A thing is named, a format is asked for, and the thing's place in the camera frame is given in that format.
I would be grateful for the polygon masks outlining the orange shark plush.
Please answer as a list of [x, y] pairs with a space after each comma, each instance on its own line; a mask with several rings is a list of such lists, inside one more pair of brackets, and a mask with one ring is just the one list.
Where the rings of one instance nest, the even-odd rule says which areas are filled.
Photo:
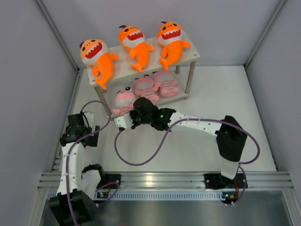
[[129, 56], [137, 62], [131, 64], [131, 67], [142, 73], [143, 69], [148, 65], [150, 60], [150, 52], [154, 51], [154, 47], [147, 43], [144, 33], [141, 29], [131, 25], [119, 26], [119, 42], [122, 47], [128, 51]]
[[178, 63], [185, 48], [190, 48], [190, 42], [184, 39], [184, 30], [176, 22], [161, 21], [157, 34], [157, 43], [162, 47], [159, 61], [165, 71], [169, 66]]
[[107, 44], [100, 39], [89, 39], [80, 43], [80, 58], [87, 66], [92, 66], [95, 82], [104, 90], [115, 74], [114, 60], [118, 55], [109, 52]]

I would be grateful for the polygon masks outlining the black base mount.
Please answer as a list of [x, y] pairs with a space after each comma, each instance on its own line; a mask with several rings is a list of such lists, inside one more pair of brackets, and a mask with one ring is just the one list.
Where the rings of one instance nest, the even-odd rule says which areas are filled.
[[115, 173], [106, 173], [101, 175], [101, 180], [98, 183], [96, 188], [100, 188], [104, 186], [107, 183], [115, 182], [118, 185], [120, 185], [121, 182], [121, 174], [115, 174]]
[[205, 187], [207, 189], [235, 189], [244, 188], [246, 179], [243, 173], [238, 173], [234, 179], [222, 176], [220, 173], [207, 173], [204, 175]]

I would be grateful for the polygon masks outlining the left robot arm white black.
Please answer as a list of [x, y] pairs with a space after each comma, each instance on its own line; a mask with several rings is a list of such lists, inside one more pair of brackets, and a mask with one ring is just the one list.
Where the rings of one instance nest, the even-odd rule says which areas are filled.
[[100, 164], [86, 165], [86, 147], [96, 147], [98, 130], [94, 113], [80, 112], [68, 116], [68, 125], [60, 138], [62, 146], [62, 173], [56, 195], [49, 206], [61, 226], [75, 226], [95, 219], [95, 191], [106, 184], [106, 176]]

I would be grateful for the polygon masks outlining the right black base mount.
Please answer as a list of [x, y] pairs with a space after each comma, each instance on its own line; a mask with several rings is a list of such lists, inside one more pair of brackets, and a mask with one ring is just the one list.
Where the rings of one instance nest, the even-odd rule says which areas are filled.
[[222, 176], [220, 173], [207, 173], [204, 175], [205, 187], [207, 189], [235, 189], [244, 188], [246, 179], [243, 173], [238, 173], [234, 179]]

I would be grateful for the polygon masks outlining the aluminium front rail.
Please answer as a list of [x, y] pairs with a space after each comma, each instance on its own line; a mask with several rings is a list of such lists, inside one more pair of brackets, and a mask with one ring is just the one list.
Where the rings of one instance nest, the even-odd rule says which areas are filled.
[[[204, 172], [121, 172], [121, 191], [209, 191]], [[294, 186], [289, 173], [247, 171], [246, 191], [285, 191]]]

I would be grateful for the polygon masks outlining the pink striped plush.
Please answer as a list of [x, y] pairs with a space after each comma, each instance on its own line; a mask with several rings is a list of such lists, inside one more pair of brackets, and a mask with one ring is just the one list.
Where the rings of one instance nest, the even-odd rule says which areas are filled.
[[159, 96], [157, 95], [158, 85], [156, 85], [153, 78], [147, 74], [135, 79], [134, 90], [137, 97], [144, 97], [153, 104], [159, 101]]
[[158, 71], [154, 73], [153, 79], [162, 97], [174, 97], [179, 92], [179, 88], [176, 86], [177, 80], [174, 78], [172, 72], [165, 70]]
[[130, 112], [135, 100], [136, 96], [130, 86], [125, 87], [124, 90], [119, 90], [114, 101], [116, 108], [114, 108], [112, 112], [117, 116], [122, 116]]

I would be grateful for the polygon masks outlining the white two-tier wooden shelf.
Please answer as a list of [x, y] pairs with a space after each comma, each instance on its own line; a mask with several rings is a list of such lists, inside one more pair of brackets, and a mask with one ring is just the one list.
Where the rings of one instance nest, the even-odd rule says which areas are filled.
[[[108, 104], [110, 110], [115, 108], [114, 100], [117, 91], [126, 86], [133, 88], [135, 78], [139, 78], [145, 74], [152, 76], [154, 71], [163, 69], [159, 62], [162, 47], [157, 43], [157, 39], [155, 37], [148, 38], [146, 39], [146, 42], [153, 45], [154, 51], [150, 53], [149, 64], [144, 68], [143, 73], [139, 73], [130, 67], [131, 64], [135, 63], [135, 60], [130, 58], [128, 52], [121, 45], [109, 48], [109, 52], [118, 55], [119, 59], [114, 62], [115, 74], [113, 79], [107, 84], [107, 92], [104, 92], [104, 90], [95, 82], [91, 66], [88, 66], [84, 70], [84, 73], [89, 78], [89, 84], [95, 89], [99, 98]], [[181, 60], [176, 65], [169, 67], [169, 71], [172, 72], [175, 79], [178, 80], [176, 86], [179, 88], [179, 92], [174, 97], [170, 98], [160, 96], [158, 105], [188, 98], [196, 62], [199, 58], [200, 54], [193, 43], [190, 44], [190, 49], [184, 49]]]

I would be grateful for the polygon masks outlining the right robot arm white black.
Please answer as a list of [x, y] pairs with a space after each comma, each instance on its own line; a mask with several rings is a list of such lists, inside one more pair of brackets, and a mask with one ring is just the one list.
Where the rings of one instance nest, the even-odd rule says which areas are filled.
[[158, 131], [185, 132], [212, 139], [222, 158], [220, 183], [230, 187], [236, 182], [247, 134], [234, 117], [227, 115], [222, 120], [194, 118], [175, 109], [158, 108], [144, 97], [134, 102], [129, 115], [133, 129], [141, 124], [148, 124]]

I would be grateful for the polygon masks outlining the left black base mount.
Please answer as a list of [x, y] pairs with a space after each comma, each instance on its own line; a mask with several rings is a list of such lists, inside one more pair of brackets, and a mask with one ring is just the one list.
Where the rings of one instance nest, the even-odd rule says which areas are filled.
[[115, 173], [106, 173], [101, 175], [101, 180], [98, 183], [96, 188], [100, 188], [104, 186], [107, 183], [115, 182], [118, 185], [120, 185], [121, 182], [121, 174], [115, 174]]

